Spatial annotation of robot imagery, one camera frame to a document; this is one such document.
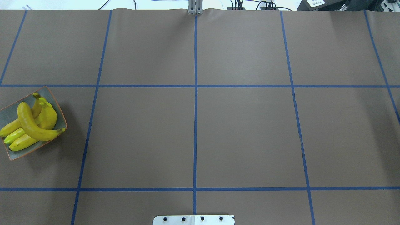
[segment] silver clamp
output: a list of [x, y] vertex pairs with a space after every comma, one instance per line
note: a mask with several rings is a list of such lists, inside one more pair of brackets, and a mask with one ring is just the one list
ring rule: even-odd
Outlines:
[[203, 0], [189, 0], [188, 13], [190, 15], [203, 14]]

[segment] blue grid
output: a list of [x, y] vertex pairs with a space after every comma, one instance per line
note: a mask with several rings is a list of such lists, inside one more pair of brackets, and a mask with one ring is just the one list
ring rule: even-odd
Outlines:
[[[135, 192], [135, 191], [136, 192], [190, 191], [190, 192], [193, 192], [193, 213], [194, 214], [196, 214], [196, 192], [197, 191], [307, 191], [312, 224], [315, 225], [311, 191], [400, 190], [400, 186], [310, 187], [310, 182], [309, 182], [309, 178], [308, 178], [307, 163], [306, 163], [306, 156], [304, 153], [304, 145], [303, 145], [303, 139], [302, 139], [302, 133], [301, 133], [300, 119], [299, 119], [299, 115], [298, 115], [297, 103], [296, 103], [296, 98], [295, 98], [295, 88], [386, 88], [388, 90], [394, 112], [400, 123], [400, 116], [399, 116], [396, 104], [394, 102], [392, 92], [390, 90], [390, 88], [400, 88], [400, 85], [389, 85], [389, 83], [388, 83], [388, 80], [386, 78], [386, 75], [385, 75], [385, 72], [384, 72], [384, 69], [382, 66], [382, 62], [379, 57], [378, 50], [375, 46], [374, 38], [372, 36], [370, 24], [368, 21], [368, 15], [367, 15], [366, 11], [364, 11], [366, 24], [367, 24], [368, 31], [370, 34], [372, 46], [376, 53], [376, 57], [377, 57], [377, 60], [378, 60], [378, 63], [379, 63], [379, 66], [380, 66], [380, 69], [381, 69], [381, 72], [382, 72], [382, 75], [383, 75], [386, 85], [296, 85], [296, 84], [294, 84], [291, 66], [290, 66], [290, 57], [289, 57], [288, 45], [287, 45], [287, 41], [286, 41], [284, 18], [283, 18], [282, 12], [280, 12], [280, 18], [281, 18], [281, 23], [282, 23], [282, 32], [283, 32], [283, 37], [284, 37], [284, 45], [285, 45], [286, 59], [287, 59], [287, 64], [288, 64], [289, 77], [290, 77], [290, 85], [198, 85], [198, 80], [197, 80], [197, 21], [198, 21], [198, 18], [197, 18], [197, 16], [195, 16], [195, 19], [194, 19], [194, 76], [195, 76], [195, 84], [194, 85], [100, 84], [102, 66], [103, 66], [104, 55], [105, 55], [105, 51], [106, 51], [106, 45], [107, 45], [108, 32], [110, 29], [110, 23], [111, 23], [111, 18], [112, 18], [112, 10], [110, 10], [109, 17], [108, 17], [107, 30], [106, 30], [106, 35], [105, 35], [105, 39], [104, 39], [102, 57], [101, 57], [101, 61], [100, 61], [99, 72], [98, 72], [96, 84], [2, 84], [2, 81], [6, 74], [6, 70], [7, 70], [9, 61], [11, 60], [11, 57], [12, 57], [13, 50], [15, 48], [20, 31], [21, 31], [23, 23], [25, 21], [26, 15], [27, 15], [27, 10], [25, 10], [25, 13], [22, 17], [22, 21], [20, 23], [16, 37], [14, 39], [10, 53], [8, 55], [6, 64], [4, 66], [3, 73], [0, 77], [0, 87], [42, 87], [42, 86], [46, 85], [48, 87], [95, 87], [96, 90], [95, 90], [94, 99], [93, 99], [92, 111], [91, 111], [91, 115], [90, 115], [90, 121], [89, 121], [87, 136], [86, 136], [85, 148], [84, 148], [84, 153], [83, 153], [83, 157], [82, 157], [82, 164], [81, 164], [81, 170], [80, 170], [77, 188], [1, 188], [0, 187], [0, 191], [73, 191], [73, 192], [76, 192], [74, 209], [73, 209], [73, 214], [72, 214], [72, 218], [71, 218], [71, 225], [73, 225], [75, 222], [79, 194], [80, 194], [80, 192], [85, 192], [85, 191], [130, 191], [130, 192]], [[193, 188], [81, 188], [82, 176], [83, 176], [84, 165], [85, 165], [85, 160], [86, 160], [86, 153], [87, 153], [87, 148], [88, 148], [88, 144], [89, 144], [90, 132], [91, 132], [91, 128], [92, 128], [94, 109], [96, 106], [97, 93], [98, 93], [98, 89], [100, 87], [171, 87], [171, 88], [181, 88], [181, 87], [188, 88], [188, 87], [190, 87], [190, 88], [194, 88], [195, 100], [194, 100]], [[292, 96], [293, 96], [294, 110], [295, 110], [295, 114], [296, 114], [297, 128], [298, 128], [298, 133], [299, 133], [299, 138], [300, 138], [300, 143], [301, 143], [301, 151], [302, 151], [304, 174], [305, 174], [305, 179], [306, 179], [306, 187], [259, 187], [259, 188], [252, 188], [252, 187], [248, 187], [248, 188], [240, 188], [240, 187], [238, 187], [238, 188], [198, 188], [197, 187], [198, 88], [224, 88], [224, 87], [291, 88]]]

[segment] bowl of bananas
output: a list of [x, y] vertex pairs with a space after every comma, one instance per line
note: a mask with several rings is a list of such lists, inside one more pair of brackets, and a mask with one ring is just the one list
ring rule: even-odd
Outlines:
[[67, 128], [64, 114], [46, 86], [0, 110], [0, 137], [10, 160], [37, 150]]

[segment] yellow banana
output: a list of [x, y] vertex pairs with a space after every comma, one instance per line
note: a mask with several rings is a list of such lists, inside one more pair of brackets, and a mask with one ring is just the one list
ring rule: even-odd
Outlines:
[[50, 141], [65, 131], [64, 127], [55, 131], [40, 128], [38, 125], [36, 125], [35, 120], [33, 119], [32, 111], [26, 102], [21, 102], [18, 105], [17, 113], [21, 127], [24, 129], [27, 135], [36, 140]]
[[[33, 97], [36, 98], [36, 100], [35, 100], [35, 103], [31, 110], [32, 110], [33, 118], [36, 118], [36, 117], [38, 117], [38, 115], [40, 114], [40, 111], [42, 110], [42, 107], [40, 106], [40, 102], [39, 102], [39, 98], [41, 96], [38, 93], [33, 93], [32, 95], [33, 95]], [[4, 126], [0, 130], [0, 137], [6, 137], [20, 127], [21, 127], [20, 121], [18, 119], [16, 119], [16, 120], [12, 121], [11, 123], [7, 124], [6, 126]]]
[[[53, 109], [53, 106], [48, 103], [44, 98], [39, 98], [39, 101], [40, 106], [42, 107], [42, 111], [37, 117], [41, 119], [38, 126], [42, 129], [51, 130], [56, 125], [57, 112]], [[10, 145], [10, 149], [12, 151], [19, 151], [33, 145], [36, 142], [38, 142], [38, 140], [24, 133], [23, 135], [21, 135], [21, 137], [18, 137], [12, 142], [12, 144]]]
[[[46, 101], [45, 98], [39, 98], [39, 106], [41, 107], [40, 114], [35, 119], [35, 123], [42, 129], [51, 130], [55, 126], [57, 122], [57, 113], [54, 111], [53, 106]], [[26, 134], [25, 131], [21, 128], [9, 134], [6, 139], [4, 139], [4, 143], [11, 144], [13, 141]]]

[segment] square bowl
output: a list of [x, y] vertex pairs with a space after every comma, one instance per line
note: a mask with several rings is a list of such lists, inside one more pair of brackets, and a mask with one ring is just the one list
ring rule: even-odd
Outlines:
[[[61, 108], [58, 105], [58, 102], [54, 97], [53, 93], [50, 91], [50, 89], [47, 86], [43, 86], [42, 88], [40, 88], [35, 92], [39, 93], [42, 97], [44, 97], [53, 106], [53, 109], [57, 112], [57, 122], [53, 130], [60, 129], [62, 127], [68, 129], [67, 121], [65, 120], [64, 114], [62, 113]], [[17, 108], [21, 102], [26, 102], [31, 107], [33, 106], [36, 100], [35, 97], [32, 96], [33, 93], [0, 110], [0, 128], [14, 121], [18, 117]], [[10, 144], [4, 143], [5, 138], [6, 137], [2, 137], [1, 140], [4, 144], [4, 147], [6, 149], [6, 152], [10, 160], [21, 158], [33, 151], [36, 151], [38, 148], [50, 142], [50, 141], [38, 141], [35, 144], [27, 147], [26, 149], [22, 149], [20, 151], [11, 151], [9, 149]]]

